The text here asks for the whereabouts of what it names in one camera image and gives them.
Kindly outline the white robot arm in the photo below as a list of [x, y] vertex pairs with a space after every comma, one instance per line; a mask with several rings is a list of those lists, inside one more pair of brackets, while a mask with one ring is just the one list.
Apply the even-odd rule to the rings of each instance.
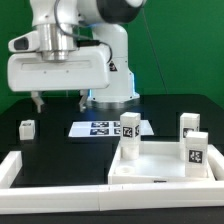
[[33, 30], [8, 43], [8, 85], [29, 92], [78, 90], [80, 108], [123, 108], [139, 99], [128, 67], [128, 34], [147, 0], [29, 0]]

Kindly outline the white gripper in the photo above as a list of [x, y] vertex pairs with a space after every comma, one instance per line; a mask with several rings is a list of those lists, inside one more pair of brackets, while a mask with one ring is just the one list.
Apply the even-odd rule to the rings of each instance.
[[38, 113], [44, 105], [38, 91], [80, 90], [79, 110], [84, 112], [88, 89], [106, 88], [110, 83], [109, 57], [105, 45], [72, 51], [64, 62], [44, 61], [39, 53], [14, 54], [8, 61], [8, 85], [12, 91], [32, 91]]

